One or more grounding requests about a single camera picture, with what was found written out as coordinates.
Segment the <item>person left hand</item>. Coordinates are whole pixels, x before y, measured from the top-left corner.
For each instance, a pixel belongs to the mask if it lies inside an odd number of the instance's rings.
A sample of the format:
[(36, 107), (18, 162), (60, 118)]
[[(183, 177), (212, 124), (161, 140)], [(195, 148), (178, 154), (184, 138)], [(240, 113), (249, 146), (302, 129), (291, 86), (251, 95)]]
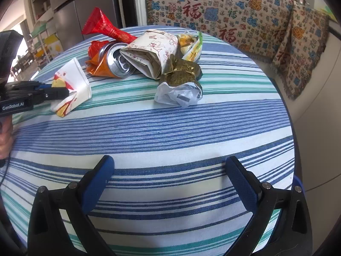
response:
[(7, 116), (1, 121), (0, 134), (0, 159), (4, 160), (10, 153), (13, 145), (12, 116)]

